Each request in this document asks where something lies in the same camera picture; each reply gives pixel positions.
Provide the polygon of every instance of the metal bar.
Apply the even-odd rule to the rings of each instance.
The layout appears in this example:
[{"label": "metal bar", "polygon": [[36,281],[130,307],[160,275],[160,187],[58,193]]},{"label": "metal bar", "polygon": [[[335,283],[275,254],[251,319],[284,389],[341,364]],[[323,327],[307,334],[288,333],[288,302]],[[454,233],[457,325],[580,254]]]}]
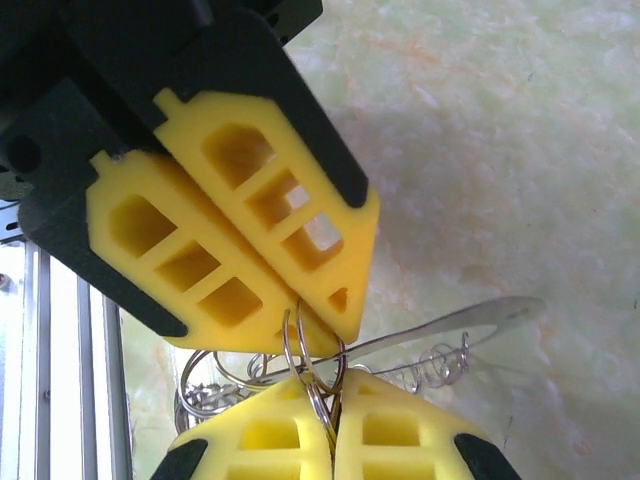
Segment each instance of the metal bar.
[{"label": "metal bar", "polygon": [[25,480],[48,480],[51,461],[50,259],[26,244],[20,466]]},{"label": "metal bar", "polygon": [[24,244],[0,246],[0,478],[19,478]]},{"label": "metal bar", "polygon": [[133,479],[131,430],[122,356],[119,307],[104,297],[104,328],[107,355],[107,385],[111,430],[112,478]]},{"label": "metal bar", "polygon": [[78,278],[78,341],[80,347],[82,476],[83,479],[90,480],[98,478],[93,339],[89,284],[80,278]]}]

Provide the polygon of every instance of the yellow foam block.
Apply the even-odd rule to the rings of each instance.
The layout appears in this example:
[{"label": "yellow foam block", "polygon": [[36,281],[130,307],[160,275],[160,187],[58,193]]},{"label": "yellow foam block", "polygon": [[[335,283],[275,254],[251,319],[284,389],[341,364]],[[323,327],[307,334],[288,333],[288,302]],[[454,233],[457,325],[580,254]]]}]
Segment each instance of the yellow foam block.
[{"label": "yellow foam block", "polygon": [[474,480],[454,444],[474,425],[367,372],[348,370],[335,480]]},{"label": "yellow foam block", "polygon": [[[175,161],[140,151],[113,161],[102,152],[92,164],[91,249],[187,326],[186,337],[169,342],[282,353],[283,313],[295,312],[298,295]],[[335,336],[303,308],[312,354],[335,353]]]},{"label": "yellow foam block", "polygon": [[201,92],[155,103],[155,135],[260,253],[346,343],[358,337],[379,200],[350,208],[277,104]]},{"label": "yellow foam block", "polygon": [[195,439],[208,445],[191,480],[330,480],[332,476],[324,429],[297,378],[188,430],[170,450]]}]

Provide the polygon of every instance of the green marble floor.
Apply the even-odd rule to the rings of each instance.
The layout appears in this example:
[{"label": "green marble floor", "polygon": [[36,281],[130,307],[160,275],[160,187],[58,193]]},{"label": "green marble floor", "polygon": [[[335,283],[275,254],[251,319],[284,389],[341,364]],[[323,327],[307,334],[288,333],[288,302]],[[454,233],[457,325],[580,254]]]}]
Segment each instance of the green marble floor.
[{"label": "green marble floor", "polygon": [[[638,0],[326,0],[287,51],[382,200],[362,338],[543,298],[428,398],[525,479],[640,478]],[[184,354],[132,319],[124,342],[148,478]]]}]

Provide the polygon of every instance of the triangular hole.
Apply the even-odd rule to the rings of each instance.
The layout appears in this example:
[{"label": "triangular hole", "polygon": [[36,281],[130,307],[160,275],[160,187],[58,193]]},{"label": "triangular hole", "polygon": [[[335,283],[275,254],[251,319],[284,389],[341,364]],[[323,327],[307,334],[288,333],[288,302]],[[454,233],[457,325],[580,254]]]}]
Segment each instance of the triangular hole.
[{"label": "triangular hole", "polygon": [[343,313],[347,309],[347,289],[341,288],[329,297],[329,303],[336,311]]}]

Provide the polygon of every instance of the black plastic part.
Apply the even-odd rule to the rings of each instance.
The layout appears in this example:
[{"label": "black plastic part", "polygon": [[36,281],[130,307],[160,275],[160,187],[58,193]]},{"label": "black plastic part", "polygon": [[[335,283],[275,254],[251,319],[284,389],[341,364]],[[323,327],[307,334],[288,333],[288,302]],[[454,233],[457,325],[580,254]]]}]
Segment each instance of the black plastic part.
[{"label": "black plastic part", "polygon": [[454,442],[475,480],[522,480],[493,443],[469,433],[456,435]]},{"label": "black plastic part", "polygon": [[25,236],[158,334],[187,335],[93,254],[86,231],[91,157],[166,153],[153,135],[166,121],[153,104],[165,87],[184,101],[200,90],[273,98],[345,203],[364,205],[366,176],[282,50],[321,12],[321,0],[3,5],[0,166],[34,186],[19,213]]},{"label": "black plastic part", "polygon": [[[67,110],[74,114],[50,128],[50,112]],[[14,129],[37,143],[42,152],[40,166],[26,174],[36,188],[22,201],[18,213],[24,235],[159,335],[184,337],[187,327],[181,321],[89,248],[85,190],[97,174],[87,159],[100,145],[121,148],[116,132],[70,80],[63,80],[42,97],[8,133]]]},{"label": "black plastic part", "polygon": [[[189,68],[196,64],[201,64],[199,70]],[[365,204],[367,177],[268,25],[255,13],[234,10],[225,15],[218,28],[203,31],[173,65],[168,86],[183,101],[201,91],[273,98],[345,203],[352,208]]]},{"label": "black plastic part", "polygon": [[198,438],[169,451],[151,480],[191,480],[208,445],[206,440]]}]

